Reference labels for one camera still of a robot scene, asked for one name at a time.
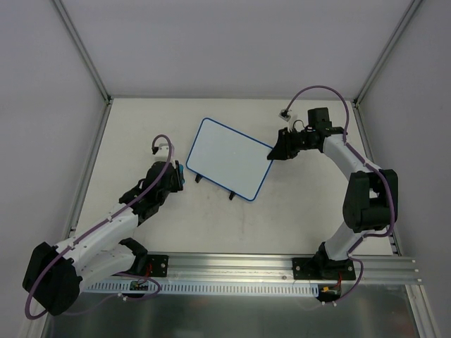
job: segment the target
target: robotic arm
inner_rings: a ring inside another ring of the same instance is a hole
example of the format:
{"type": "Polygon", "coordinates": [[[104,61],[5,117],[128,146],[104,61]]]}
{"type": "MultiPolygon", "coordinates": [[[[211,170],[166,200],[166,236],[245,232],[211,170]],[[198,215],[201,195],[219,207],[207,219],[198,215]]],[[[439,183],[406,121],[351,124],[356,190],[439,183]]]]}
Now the robotic arm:
{"type": "Polygon", "coordinates": [[[108,224],[87,236],[92,228],[55,246],[46,242],[38,245],[32,253],[23,288],[30,292],[37,278],[50,262],[65,252],[37,285],[34,297],[52,315],[59,315],[70,308],[78,295],[90,285],[120,272],[144,276],[147,250],[131,238],[133,230],[158,212],[171,192],[183,190],[183,167],[171,161],[161,179],[142,199],[125,208],[152,184],[164,169],[169,158],[169,144],[154,147],[155,163],[144,179],[124,193],[99,222],[108,224]]]}
{"type": "Polygon", "coordinates": [[[386,179],[393,199],[395,220],[397,217],[397,175],[393,170],[383,170],[357,153],[345,143],[342,127],[333,127],[327,108],[308,111],[309,124],[300,132],[295,129],[296,119],[287,110],[280,116],[290,123],[278,132],[277,144],[268,160],[288,160],[302,150],[318,149],[339,167],[348,179],[343,203],[344,222],[338,231],[323,242],[314,257],[303,264],[293,264],[295,279],[354,280],[355,273],[350,254],[366,237],[374,235],[390,224],[389,196],[377,170],[386,179]]]}

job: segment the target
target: small black object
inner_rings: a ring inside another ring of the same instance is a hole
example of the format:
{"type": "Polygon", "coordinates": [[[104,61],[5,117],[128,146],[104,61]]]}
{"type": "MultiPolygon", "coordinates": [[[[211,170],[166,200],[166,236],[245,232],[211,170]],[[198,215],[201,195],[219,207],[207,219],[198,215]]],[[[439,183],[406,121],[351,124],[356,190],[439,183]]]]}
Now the small black object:
{"type": "Polygon", "coordinates": [[[354,264],[350,259],[332,261],[326,253],[324,242],[311,258],[292,259],[295,280],[355,280],[354,264]]]}
{"type": "MultiPolygon", "coordinates": [[[[380,170],[386,178],[395,207],[397,219],[397,174],[394,170],[380,170]]],[[[376,173],[352,173],[343,202],[343,218],[354,233],[364,230],[383,230],[390,224],[390,208],[382,180],[376,173]],[[377,197],[369,197],[370,191],[377,197]]]]}
{"type": "Polygon", "coordinates": [[[290,116],[288,115],[288,109],[281,111],[280,116],[282,116],[283,118],[289,118],[290,116]]]}
{"type": "MultiPolygon", "coordinates": [[[[36,246],[28,263],[22,286],[30,292],[43,269],[58,256],[55,246],[46,242],[36,246]]],[[[36,288],[33,297],[51,315],[60,315],[72,306],[80,293],[81,277],[77,276],[73,261],[61,257],[36,288]]]]}
{"type": "Polygon", "coordinates": [[[330,303],[332,301],[338,300],[341,297],[341,285],[337,287],[330,287],[327,292],[323,291],[324,287],[327,287],[327,284],[318,285],[319,293],[316,299],[318,299],[319,301],[330,303]]]}
{"type": "Polygon", "coordinates": [[[147,255],[147,264],[151,265],[150,277],[167,277],[169,256],[167,255],[147,255]]]}

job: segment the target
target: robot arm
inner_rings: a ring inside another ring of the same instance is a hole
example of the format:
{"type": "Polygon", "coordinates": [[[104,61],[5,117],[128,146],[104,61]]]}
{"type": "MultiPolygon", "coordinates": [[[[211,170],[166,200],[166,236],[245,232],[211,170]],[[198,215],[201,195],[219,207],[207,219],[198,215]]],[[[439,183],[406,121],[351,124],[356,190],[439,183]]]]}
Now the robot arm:
{"type": "Polygon", "coordinates": [[[116,217],[113,215],[126,207],[156,179],[165,166],[168,150],[167,144],[160,144],[153,149],[155,163],[147,176],[124,193],[119,198],[119,203],[95,223],[96,225],[107,219],[108,224],[89,236],[84,235],[90,229],[54,246],[44,242],[35,248],[23,280],[23,288],[28,292],[50,261],[66,248],[71,248],[44,276],[34,293],[36,300],[50,314],[59,315],[66,311],[84,289],[111,275],[120,272],[145,275],[147,250],[131,236],[136,227],[158,212],[171,192],[183,190],[183,167],[178,161],[171,161],[158,183],[141,200],[116,217]]]}
{"type": "MultiPolygon", "coordinates": [[[[280,116],[290,123],[287,111],[280,116]]],[[[336,280],[355,279],[349,274],[352,262],[349,254],[365,237],[390,224],[390,208],[388,196],[381,178],[365,166],[370,160],[347,146],[343,139],[343,128],[333,127],[327,108],[315,108],[308,111],[309,124],[300,132],[294,123],[278,132],[278,141],[268,155],[268,160],[288,160],[297,156],[301,150],[318,149],[327,155],[339,167],[348,179],[348,187],[343,202],[344,222],[338,231],[326,242],[323,242],[315,256],[304,265],[298,266],[299,279],[336,280]]],[[[383,170],[371,163],[387,180],[395,206],[397,217],[397,175],[393,170],[383,170]]]]}

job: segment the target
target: cable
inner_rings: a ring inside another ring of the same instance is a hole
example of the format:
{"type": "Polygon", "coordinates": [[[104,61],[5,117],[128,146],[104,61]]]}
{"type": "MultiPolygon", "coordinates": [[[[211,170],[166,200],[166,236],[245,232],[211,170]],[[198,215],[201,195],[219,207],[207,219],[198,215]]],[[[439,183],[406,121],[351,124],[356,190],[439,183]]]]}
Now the cable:
{"type": "Polygon", "coordinates": [[[362,164],[365,167],[367,167],[369,170],[373,171],[379,177],[379,179],[382,181],[384,189],[385,189],[385,194],[387,195],[387,199],[388,199],[388,208],[390,209],[390,225],[388,226],[387,231],[384,232],[383,234],[365,234],[363,237],[360,237],[354,243],[354,245],[351,247],[351,249],[347,252],[347,256],[348,256],[348,258],[351,261],[358,262],[360,264],[360,273],[359,273],[359,277],[357,278],[357,280],[354,283],[354,285],[352,285],[351,289],[348,292],[346,292],[346,294],[343,294],[337,300],[337,301],[340,301],[340,300],[346,298],[351,292],[353,292],[355,290],[357,285],[359,285],[360,281],[362,280],[362,277],[363,277],[363,274],[364,274],[364,262],[362,262],[358,258],[351,257],[352,252],[363,242],[364,238],[367,238],[367,237],[388,237],[388,236],[390,236],[392,234],[393,229],[395,227],[395,205],[393,203],[393,196],[392,196],[392,192],[390,190],[390,186],[388,185],[387,179],[384,177],[384,175],[382,175],[382,173],[379,170],[377,170],[375,167],[373,167],[370,163],[367,163],[365,158],[362,155],[360,155],[360,153],[356,149],[354,149],[354,147],[352,147],[347,142],[347,129],[348,129],[349,123],[350,123],[350,110],[347,107],[346,100],[342,96],[342,94],[340,94],[338,91],[336,91],[335,89],[333,89],[331,87],[328,87],[328,86],[314,85],[314,86],[306,87],[304,89],[301,89],[298,93],[296,93],[295,97],[292,98],[292,100],[288,104],[288,106],[285,109],[285,111],[288,112],[288,110],[290,109],[291,105],[293,105],[293,103],[295,102],[295,100],[297,99],[297,97],[300,94],[302,94],[302,93],[304,93],[304,92],[306,92],[307,90],[310,90],[310,89],[326,89],[328,91],[331,91],[334,94],[336,94],[338,96],[338,98],[340,99],[340,101],[343,103],[343,106],[345,107],[345,112],[346,112],[346,123],[345,123],[344,132],[343,132],[343,143],[359,159],[359,161],[362,162],[362,164]]]}
{"type": "Polygon", "coordinates": [[[158,283],[156,280],[150,278],[150,277],[141,277],[141,276],[135,276],[135,275],[131,275],[128,273],[116,273],[117,276],[123,276],[123,277],[140,277],[141,280],[147,280],[149,282],[152,282],[156,285],[156,291],[143,296],[141,298],[131,298],[131,297],[127,297],[127,296],[123,296],[121,293],[119,294],[110,294],[109,296],[103,298],[99,303],[97,303],[96,305],[94,305],[91,308],[88,308],[87,310],[83,310],[83,311],[79,311],[79,312],[65,312],[63,313],[63,315],[71,315],[71,316],[75,316],[75,315],[85,315],[87,313],[91,313],[93,310],[95,310],[96,308],[98,308],[100,305],[102,305],[103,303],[107,302],[108,300],[114,298],[114,297],[123,297],[124,301],[134,301],[134,300],[139,300],[139,301],[144,301],[146,299],[150,299],[150,298],[154,298],[160,291],[161,291],[161,285],[160,283],[158,283]]]}
{"type": "MultiPolygon", "coordinates": [[[[135,275],[130,275],[128,273],[116,273],[117,276],[123,276],[123,277],[132,277],[132,278],[136,278],[137,276],[135,275]]],[[[156,291],[152,294],[147,294],[141,298],[131,298],[131,297],[126,297],[126,301],[145,301],[147,299],[152,299],[155,298],[161,291],[161,285],[160,283],[158,283],[156,280],[150,278],[150,277],[141,277],[142,279],[148,280],[149,282],[152,282],[156,285],[156,291]]]]}
{"type": "Polygon", "coordinates": [[[354,258],[354,257],[351,257],[351,256],[348,256],[348,257],[349,257],[349,259],[350,259],[351,261],[358,262],[358,264],[360,264],[360,273],[359,273],[359,277],[358,277],[357,280],[355,281],[354,285],[352,285],[351,289],[349,289],[345,294],[343,294],[339,299],[337,299],[337,300],[335,301],[335,303],[337,303],[337,302],[339,302],[339,301],[342,301],[343,299],[345,299],[346,297],[348,297],[349,294],[355,290],[355,288],[357,287],[357,285],[360,284],[360,281],[362,280],[363,275],[364,275],[364,262],[362,262],[362,261],[361,261],[360,259],[358,259],[358,258],[354,258]]]}
{"type": "Polygon", "coordinates": [[[369,170],[373,171],[379,177],[379,179],[382,181],[382,184],[384,186],[385,194],[387,195],[387,200],[388,200],[388,208],[390,209],[390,225],[388,226],[387,231],[383,234],[366,234],[366,235],[364,235],[364,237],[367,238],[367,237],[388,237],[388,236],[390,236],[395,227],[395,205],[393,203],[393,196],[390,191],[390,186],[388,185],[387,179],[384,177],[384,175],[382,175],[382,173],[379,170],[377,170],[375,167],[373,167],[370,163],[367,163],[365,158],[362,155],[360,155],[360,153],[347,142],[347,129],[348,129],[349,123],[350,123],[350,110],[347,107],[346,100],[342,96],[342,94],[340,94],[337,90],[333,89],[332,87],[328,87],[328,86],[314,85],[314,86],[310,86],[310,87],[305,87],[304,89],[301,89],[300,91],[298,91],[298,93],[296,93],[296,95],[292,98],[292,100],[290,101],[290,103],[288,104],[288,106],[285,110],[288,111],[290,109],[291,105],[293,105],[293,103],[297,99],[297,97],[300,94],[302,94],[310,89],[326,89],[330,92],[333,92],[335,95],[338,96],[340,101],[343,103],[343,106],[345,107],[345,112],[346,112],[346,123],[345,123],[344,132],[343,132],[343,142],[345,143],[345,146],[359,159],[360,162],[363,163],[363,165],[365,167],[367,167],[369,170]]]}
{"type": "MultiPolygon", "coordinates": [[[[169,145],[169,154],[168,154],[168,158],[166,160],[166,162],[164,163],[163,168],[161,169],[161,172],[158,174],[158,176],[155,178],[155,180],[141,193],[139,194],[135,199],[133,199],[130,203],[128,203],[126,206],[122,207],[119,211],[115,212],[110,219],[114,219],[116,218],[118,215],[120,215],[124,210],[126,210],[127,208],[131,207],[133,204],[135,204],[136,202],[140,201],[153,187],[155,187],[155,185],[159,182],[159,180],[163,177],[164,173],[166,172],[166,170],[168,169],[169,164],[171,163],[171,157],[172,157],[172,153],[173,153],[173,147],[171,144],[171,141],[169,139],[169,137],[167,137],[164,134],[160,134],[157,135],[154,140],[152,141],[152,148],[155,147],[155,142],[157,141],[157,139],[159,139],[160,137],[163,137],[169,145]]],[[[73,242],[73,246],[77,245],[78,243],[80,243],[83,239],[85,239],[87,236],[89,236],[90,234],[92,234],[94,231],[96,231],[97,229],[99,229],[100,227],[104,226],[105,224],[110,222],[110,219],[106,218],[105,220],[101,221],[99,224],[95,225],[94,227],[92,227],[91,229],[89,229],[88,231],[86,231],[84,234],[82,234],[80,237],[78,237],[74,242],[73,242]]],[[[49,270],[56,264],[56,262],[63,257],[64,255],[66,255],[70,250],[72,250],[73,247],[68,246],[67,248],[65,248],[64,250],[62,250],[61,253],[59,253],[49,264],[48,266],[46,266],[42,272],[39,274],[39,276],[37,277],[37,279],[35,280],[35,283],[32,285],[30,292],[28,293],[27,296],[27,301],[25,302],[25,316],[29,319],[29,320],[36,320],[41,318],[43,315],[45,315],[47,313],[47,310],[43,310],[41,313],[37,314],[37,315],[32,315],[30,312],[30,305],[31,305],[31,300],[36,292],[36,289],[38,287],[38,285],[40,284],[40,282],[42,281],[42,279],[44,278],[44,276],[49,272],[49,270]]]]}

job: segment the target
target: white table surface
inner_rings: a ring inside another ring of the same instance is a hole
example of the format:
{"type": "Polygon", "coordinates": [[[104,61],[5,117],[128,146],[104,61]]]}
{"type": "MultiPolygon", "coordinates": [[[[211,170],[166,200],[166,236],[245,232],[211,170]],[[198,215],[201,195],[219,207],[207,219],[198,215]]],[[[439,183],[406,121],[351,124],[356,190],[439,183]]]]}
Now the white table surface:
{"type": "MultiPolygon", "coordinates": [[[[122,194],[145,177],[153,163],[151,144],[166,134],[175,159],[185,163],[203,118],[209,117],[274,145],[286,123],[278,117],[288,100],[115,99],[101,141],[77,233],[93,226],[122,194]]],[[[292,112],[307,123],[307,110],[326,106],[334,126],[344,126],[339,101],[303,101],[292,112]]],[[[363,153],[351,112],[349,140],[363,153]]],[[[347,180],[317,150],[274,161],[257,199],[229,201],[223,188],[185,169],[185,189],[170,194],[160,211],[133,237],[149,251],[249,254],[312,254],[342,223],[347,180]]],[[[388,239],[368,239],[361,255],[391,255],[388,239]]]]}

